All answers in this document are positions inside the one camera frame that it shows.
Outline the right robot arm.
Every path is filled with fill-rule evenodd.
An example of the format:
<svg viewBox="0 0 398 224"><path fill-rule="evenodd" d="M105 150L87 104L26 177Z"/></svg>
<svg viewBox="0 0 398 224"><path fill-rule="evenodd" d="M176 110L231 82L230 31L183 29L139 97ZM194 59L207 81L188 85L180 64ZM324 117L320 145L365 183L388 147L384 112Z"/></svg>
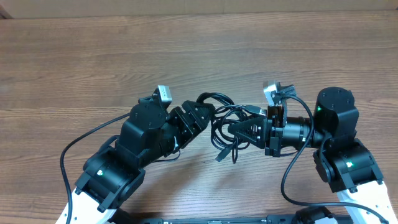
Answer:
<svg viewBox="0 0 398 224"><path fill-rule="evenodd" d="M306 209L297 214L297 223L323 223L327 207L345 207L354 223L397 223L382 172L371 152L356 138L359 111L351 91L328 87L317 96L308 117L287 115L287 100L299 103L294 86L272 84L264 88L268 109L245 106L252 118L228 127L238 139L279 157L282 148L294 147L299 154L314 148L313 159L322 181L337 194L338 202L299 202Z"/></svg>

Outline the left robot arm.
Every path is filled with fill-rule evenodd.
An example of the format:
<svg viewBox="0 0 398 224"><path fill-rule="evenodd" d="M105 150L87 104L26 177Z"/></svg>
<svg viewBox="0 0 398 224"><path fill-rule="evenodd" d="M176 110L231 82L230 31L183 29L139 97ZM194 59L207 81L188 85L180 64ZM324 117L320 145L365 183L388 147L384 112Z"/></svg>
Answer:
<svg viewBox="0 0 398 224"><path fill-rule="evenodd" d="M145 167L185 148L206 129L215 107L185 101L167 111L160 95L139 99L121 132L110 137L83 166L58 222L106 223L143 183Z"/></svg>

